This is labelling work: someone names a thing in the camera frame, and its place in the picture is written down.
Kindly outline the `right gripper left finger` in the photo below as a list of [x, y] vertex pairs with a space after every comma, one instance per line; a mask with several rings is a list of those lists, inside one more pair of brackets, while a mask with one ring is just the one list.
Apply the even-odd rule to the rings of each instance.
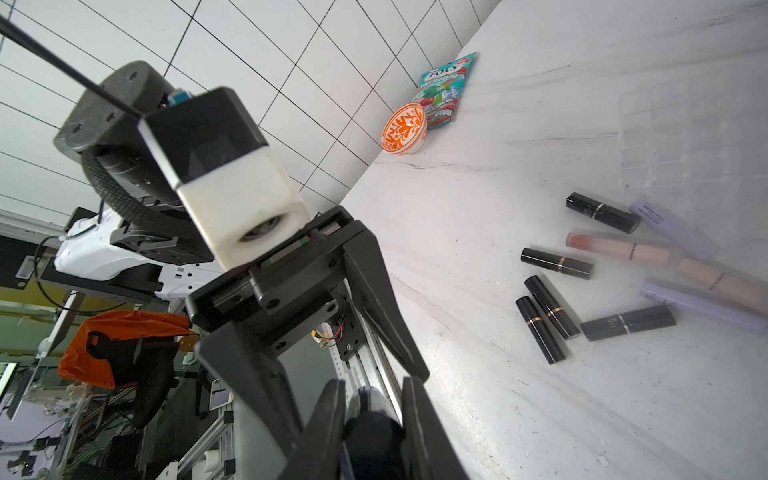
[[337, 479], [345, 415], [345, 382], [331, 380], [325, 385], [306, 429], [278, 479]]

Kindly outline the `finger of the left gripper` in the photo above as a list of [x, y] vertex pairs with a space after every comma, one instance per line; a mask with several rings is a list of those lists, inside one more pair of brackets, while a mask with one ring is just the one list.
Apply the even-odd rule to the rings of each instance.
[[427, 381], [430, 371], [401, 314], [375, 235], [365, 229], [342, 251], [353, 304], [405, 371]]
[[195, 352], [291, 455], [303, 433], [302, 417], [283, 364], [259, 336], [243, 323], [228, 322], [202, 338]]

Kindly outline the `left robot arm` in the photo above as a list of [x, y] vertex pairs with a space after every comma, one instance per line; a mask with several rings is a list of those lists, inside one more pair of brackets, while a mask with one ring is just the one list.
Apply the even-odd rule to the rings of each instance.
[[292, 451], [302, 419], [280, 356], [321, 322], [349, 356], [369, 326], [413, 377], [429, 369], [395, 300], [375, 235], [344, 208], [311, 217], [237, 93], [183, 98], [152, 66], [88, 83], [54, 140], [140, 234], [119, 252], [220, 276], [187, 309], [198, 354]]

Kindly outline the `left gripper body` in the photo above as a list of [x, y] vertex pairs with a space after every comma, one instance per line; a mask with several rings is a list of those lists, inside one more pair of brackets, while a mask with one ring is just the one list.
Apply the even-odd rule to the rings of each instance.
[[327, 324], [321, 340], [348, 357], [362, 341], [344, 284], [343, 245], [364, 230], [344, 208], [333, 208], [258, 260], [190, 294], [192, 323], [207, 333], [239, 324], [273, 358]]

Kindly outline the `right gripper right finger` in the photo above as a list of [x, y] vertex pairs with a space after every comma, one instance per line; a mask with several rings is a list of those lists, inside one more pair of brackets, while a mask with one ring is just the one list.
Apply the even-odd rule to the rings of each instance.
[[406, 478], [467, 480], [424, 383], [417, 377], [403, 380], [401, 412]]

